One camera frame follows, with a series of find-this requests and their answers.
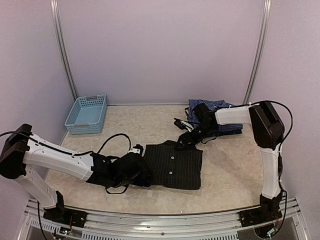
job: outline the dark blue folded cloth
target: dark blue folded cloth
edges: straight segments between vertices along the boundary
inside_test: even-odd
[[[225,102],[225,100],[219,101],[207,101],[201,99],[189,99],[189,113],[188,113],[188,121],[193,123],[199,123],[197,117],[195,116],[193,109],[198,104],[205,104],[210,110],[214,110],[216,108],[228,108],[232,104]],[[232,135],[232,134],[241,134],[243,129],[242,124],[226,124],[219,125],[218,133],[213,134],[213,136],[223,136],[223,135]]]

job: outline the metal frame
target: metal frame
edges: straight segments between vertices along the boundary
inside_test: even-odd
[[[65,70],[68,85],[72,94],[72,98],[75,101],[78,98],[78,91],[77,91],[77,87],[74,82],[74,78],[72,76],[70,65],[69,65],[68,55],[67,55],[65,41],[64,41],[64,35],[61,27],[58,0],[50,0],[50,5],[51,5],[53,23],[55,28],[55,34],[56,34],[58,46],[60,49],[63,67]]]
[[[88,213],[84,228],[72,227],[74,234],[70,239],[84,240],[237,240],[238,232],[252,229],[253,226],[241,227],[239,212],[257,206],[199,214],[179,215],[142,215],[130,213],[114,213],[70,207]],[[284,213],[285,201],[280,208]],[[53,233],[60,227],[68,227],[42,218],[44,211],[40,209],[42,227]],[[309,240],[305,221],[295,198],[287,201],[286,219],[293,218],[299,240]],[[39,228],[37,201],[30,199],[21,222],[18,240],[26,240],[30,227]]]
[[[266,35],[267,35],[267,29],[268,29],[268,23],[269,23],[269,16],[270,16],[270,10],[271,10],[271,0],[264,0],[264,8],[263,8],[263,15],[262,15],[262,22],[260,27],[260,33],[259,33],[259,40],[258,40],[258,46],[256,48],[253,67],[250,74],[250,80],[248,87],[246,89],[246,93],[243,99],[242,104],[248,104],[251,98],[252,91],[254,89],[256,77],[259,70],[259,65],[262,57],[262,53],[264,50]]]

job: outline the pinstriped shirt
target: pinstriped shirt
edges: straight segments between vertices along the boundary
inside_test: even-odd
[[[143,158],[153,170],[151,185],[198,190],[201,187],[202,150],[175,151],[176,142],[147,145]]]

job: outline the basket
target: basket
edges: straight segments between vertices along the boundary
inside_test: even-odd
[[[70,134],[98,134],[107,110],[106,95],[78,97],[65,121]]]

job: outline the beige marble table surface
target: beige marble table surface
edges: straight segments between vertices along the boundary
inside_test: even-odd
[[[108,137],[117,133],[129,135],[133,145],[144,147],[166,140],[176,141],[184,131],[173,124],[173,118],[185,119],[185,107],[108,106],[102,133],[68,133],[62,146],[80,152],[96,152]],[[240,135],[218,137],[206,145],[198,144],[197,148],[203,150],[200,190],[130,186],[124,194],[109,195],[103,186],[54,170],[49,171],[46,182],[63,194],[68,206],[108,212],[206,213],[259,204],[263,184],[262,160],[249,125],[244,125]],[[120,136],[108,142],[101,153],[121,157],[127,150],[128,140]]]

